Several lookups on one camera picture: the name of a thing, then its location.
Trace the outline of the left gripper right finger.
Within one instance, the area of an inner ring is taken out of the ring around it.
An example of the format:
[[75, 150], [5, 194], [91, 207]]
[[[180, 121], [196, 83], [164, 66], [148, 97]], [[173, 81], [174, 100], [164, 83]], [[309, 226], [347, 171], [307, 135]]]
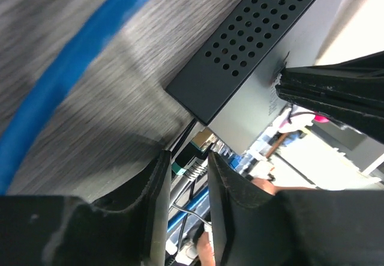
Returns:
[[208, 157], [217, 265], [382, 265], [381, 190], [270, 195]]

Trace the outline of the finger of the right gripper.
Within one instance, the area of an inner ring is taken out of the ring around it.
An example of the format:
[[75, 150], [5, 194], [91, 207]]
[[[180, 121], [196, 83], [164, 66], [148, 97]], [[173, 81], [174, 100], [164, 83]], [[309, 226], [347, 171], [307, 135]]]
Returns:
[[333, 65], [285, 68], [279, 98], [383, 142], [383, 52]]

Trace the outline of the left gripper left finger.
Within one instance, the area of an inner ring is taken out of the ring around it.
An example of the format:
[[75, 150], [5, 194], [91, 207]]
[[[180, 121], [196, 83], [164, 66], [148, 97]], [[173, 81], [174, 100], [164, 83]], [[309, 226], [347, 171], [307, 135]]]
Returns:
[[3, 196], [2, 265], [163, 265], [171, 153], [89, 203], [75, 196]]

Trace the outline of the black network switch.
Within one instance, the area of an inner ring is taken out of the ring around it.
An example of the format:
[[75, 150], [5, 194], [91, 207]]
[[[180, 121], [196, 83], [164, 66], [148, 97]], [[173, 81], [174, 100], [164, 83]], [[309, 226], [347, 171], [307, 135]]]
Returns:
[[279, 115], [284, 67], [313, 65], [343, 0], [242, 0], [166, 91], [235, 153]]

